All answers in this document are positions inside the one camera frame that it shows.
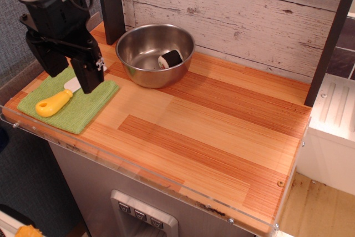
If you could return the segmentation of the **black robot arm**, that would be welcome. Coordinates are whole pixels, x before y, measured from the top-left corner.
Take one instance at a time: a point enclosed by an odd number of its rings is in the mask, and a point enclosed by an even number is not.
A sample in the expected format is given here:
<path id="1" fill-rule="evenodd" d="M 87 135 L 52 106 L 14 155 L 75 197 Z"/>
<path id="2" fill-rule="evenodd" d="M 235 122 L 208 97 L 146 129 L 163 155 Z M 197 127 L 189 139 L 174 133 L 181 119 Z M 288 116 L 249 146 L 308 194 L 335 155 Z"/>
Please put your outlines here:
<path id="1" fill-rule="evenodd" d="M 27 27 L 27 44 L 51 76 L 69 65 L 85 94 L 104 80 L 104 60 L 98 42 L 87 29 L 93 0 L 19 0 L 28 13 L 20 17 Z"/>

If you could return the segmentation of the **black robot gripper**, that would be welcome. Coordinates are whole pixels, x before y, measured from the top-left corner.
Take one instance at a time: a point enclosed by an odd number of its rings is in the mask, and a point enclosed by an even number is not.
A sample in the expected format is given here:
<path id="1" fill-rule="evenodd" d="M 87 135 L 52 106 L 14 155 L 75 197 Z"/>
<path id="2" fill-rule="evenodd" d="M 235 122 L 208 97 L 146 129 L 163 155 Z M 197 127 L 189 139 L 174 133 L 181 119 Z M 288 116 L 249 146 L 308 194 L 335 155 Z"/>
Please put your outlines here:
<path id="1" fill-rule="evenodd" d="M 85 94 L 104 81 L 104 61 L 89 33 L 91 3 L 86 0 L 19 0 L 28 9 L 21 22 L 26 42 L 43 69 L 56 77 L 69 63 Z"/>

